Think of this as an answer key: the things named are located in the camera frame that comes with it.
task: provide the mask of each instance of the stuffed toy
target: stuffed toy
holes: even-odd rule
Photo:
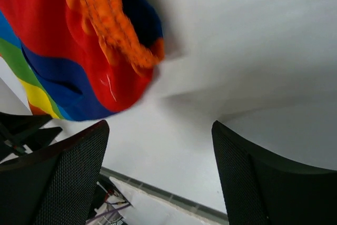
[[[128,109],[164,58],[146,0],[0,0],[0,54],[33,114],[84,121]]]

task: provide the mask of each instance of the cloth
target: cloth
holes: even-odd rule
[[[146,0],[0,0],[0,54],[34,114],[74,121],[132,106],[164,58]]]

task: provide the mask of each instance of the purple cable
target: purple cable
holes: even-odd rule
[[[114,209],[114,210],[110,210],[110,211],[108,211],[108,212],[101,213],[101,214],[99,214],[99,215],[97,215],[97,216],[91,218],[90,220],[88,220],[88,221],[85,223],[85,225],[87,225],[87,224],[89,224],[90,222],[93,222],[94,220],[96,220],[96,219],[98,219],[98,218],[100,218],[100,217],[103,217],[103,216],[105,216],[105,215],[107,215],[107,214],[113,214],[113,213],[115,213],[115,212],[118,212],[118,211],[123,210],[124,208],[128,208],[129,206],[131,206],[130,203],[127,204],[127,205],[125,205],[125,206],[123,206],[123,207],[121,207],[121,208],[116,208],[116,209]]]

